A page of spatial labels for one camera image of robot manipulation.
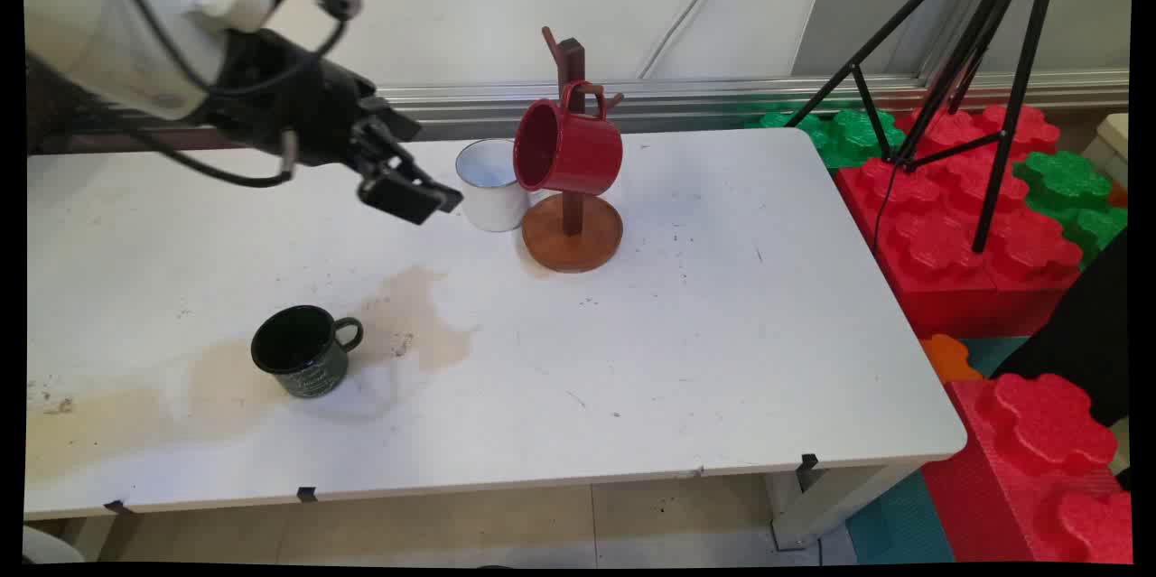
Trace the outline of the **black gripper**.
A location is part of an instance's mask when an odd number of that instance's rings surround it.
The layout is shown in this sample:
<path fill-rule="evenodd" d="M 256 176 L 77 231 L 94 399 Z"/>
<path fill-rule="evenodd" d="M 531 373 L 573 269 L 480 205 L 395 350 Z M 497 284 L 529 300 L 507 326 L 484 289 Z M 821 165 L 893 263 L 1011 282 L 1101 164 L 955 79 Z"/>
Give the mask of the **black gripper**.
<path fill-rule="evenodd" d="M 218 84 L 257 84 L 297 66 L 307 54 L 269 29 L 228 34 L 227 66 Z M 433 212 L 454 212 L 464 202 L 461 191 L 433 182 L 402 145 L 417 136 L 421 124 L 397 112 L 387 99 L 371 97 L 375 90 L 370 80 L 323 59 L 268 93 L 208 98 L 191 121 L 218 130 L 236 145 L 271 154 L 282 151 L 281 133 L 292 130 L 302 165 L 355 169 L 360 201 L 394 219 L 421 225 Z M 360 120 L 364 116 L 370 120 Z"/>

